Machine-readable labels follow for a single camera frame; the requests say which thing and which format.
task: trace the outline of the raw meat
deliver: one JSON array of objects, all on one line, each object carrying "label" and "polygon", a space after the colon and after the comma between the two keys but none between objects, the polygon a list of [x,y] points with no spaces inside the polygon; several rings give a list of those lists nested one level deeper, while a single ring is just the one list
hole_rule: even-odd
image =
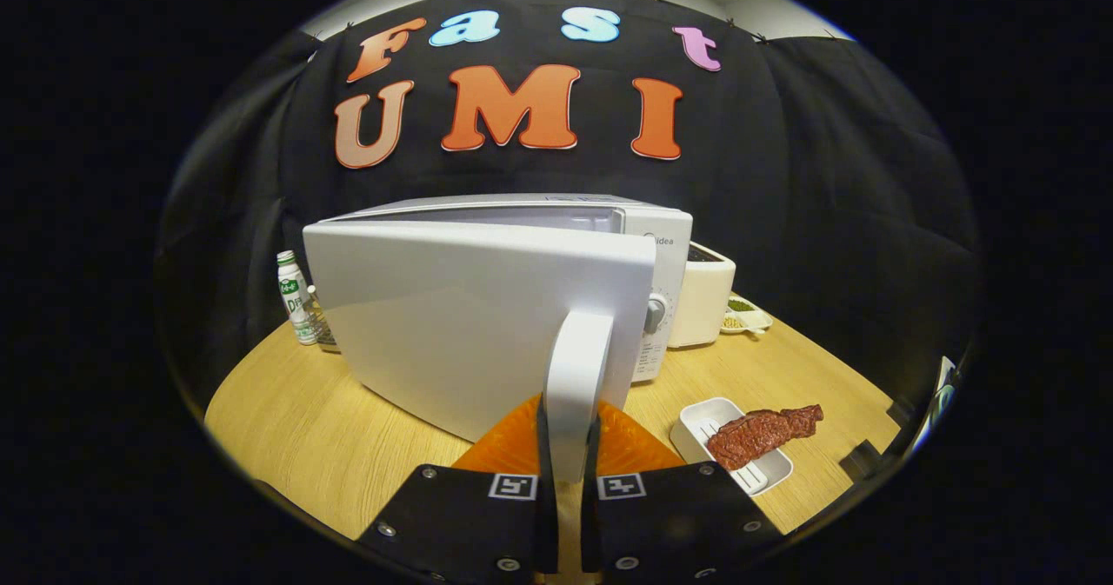
[{"label": "raw meat", "polygon": [[707,449],[720,466],[737,470],[788,439],[816,435],[816,423],[824,419],[818,404],[801,409],[749,412],[727,423],[707,440]]}]

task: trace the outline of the blue letter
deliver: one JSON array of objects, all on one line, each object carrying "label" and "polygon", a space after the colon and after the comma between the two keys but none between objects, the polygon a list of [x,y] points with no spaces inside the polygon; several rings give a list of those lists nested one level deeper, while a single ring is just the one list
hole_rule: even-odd
[{"label": "blue letter", "polygon": [[609,42],[619,36],[619,16],[614,11],[595,10],[593,7],[572,7],[564,10],[561,19],[568,22],[560,27],[569,39],[587,39],[589,42]]},{"label": "blue letter", "polygon": [[453,46],[459,42],[483,42],[499,34],[494,23],[499,21],[495,11],[469,11],[444,20],[442,30],[429,38],[431,46]]}]

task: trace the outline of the wooden table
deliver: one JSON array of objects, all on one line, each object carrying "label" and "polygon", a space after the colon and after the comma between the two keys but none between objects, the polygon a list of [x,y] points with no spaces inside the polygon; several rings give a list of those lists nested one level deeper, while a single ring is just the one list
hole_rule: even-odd
[{"label": "wooden table", "polygon": [[[755,498],[782,533],[850,487],[838,462],[863,439],[883,452],[898,430],[883,391],[776,318],[764,336],[720,335],[708,346],[668,351],[657,379],[631,388],[624,412],[672,446],[680,410],[713,396],[743,412],[821,404],[816,435],[781,448],[792,474]],[[343,356],[301,346],[289,323],[230,371],[205,425],[249,475],[349,538],[414,467],[449,466],[471,446],[363,387]],[[579,562],[581,486],[558,487],[561,565],[570,571]]]}]

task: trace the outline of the bottle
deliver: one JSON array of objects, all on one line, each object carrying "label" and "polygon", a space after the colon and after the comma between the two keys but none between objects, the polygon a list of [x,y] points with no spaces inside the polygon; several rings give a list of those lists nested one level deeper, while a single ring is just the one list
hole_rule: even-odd
[{"label": "bottle", "polygon": [[325,310],[317,299],[316,285],[309,285],[309,316],[313,318],[314,333],[317,335],[317,346],[321,350],[339,354],[341,348],[336,346],[333,330],[328,327],[328,320],[325,320]]},{"label": "bottle", "polygon": [[286,315],[294,324],[294,335],[304,346],[317,344],[317,335],[313,331],[313,320],[306,305],[309,303],[309,288],[305,284],[302,268],[297,267],[294,251],[278,252],[278,290],[282,291]]}]

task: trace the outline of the black curtain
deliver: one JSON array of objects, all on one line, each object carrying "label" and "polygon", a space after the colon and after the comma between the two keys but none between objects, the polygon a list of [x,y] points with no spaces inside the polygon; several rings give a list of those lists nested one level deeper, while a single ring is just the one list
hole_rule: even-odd
[{"label": "black curtain", "polygon": [[[614,42],[574,42],[561,12],[621,18]],[[432,47],[452,16],[499,12],[484,42]],[[359,42],[413,18],[424,30],[391,63],[346,82]],[[716,41],[722,70],[683,54],[676,26]],[[581,70],[570,102],[575,149],[450,153],[452,70],[493,66],[510,89],[542,63]],[[631,82],[679,87],[676,161],[630,149],[641,98]],[[387,160],[335,157],[339,101],[414,81]],[[205,407],[235,364],[285,318],[275,255],[294,249],[312,279],[303,226],[410,197],[615,194],[695,217],[692,239],[738,265],[736,291],[910,406],[926,403],[943,355],[957,360],[979,316],[974,217],[959,166],[914,97],[855,42],[756,42],[738,27],[660,0],[424,0],[318,42],[290,34],[215,110],[183,161],[156,252],[160,328],[171,368]]]}]

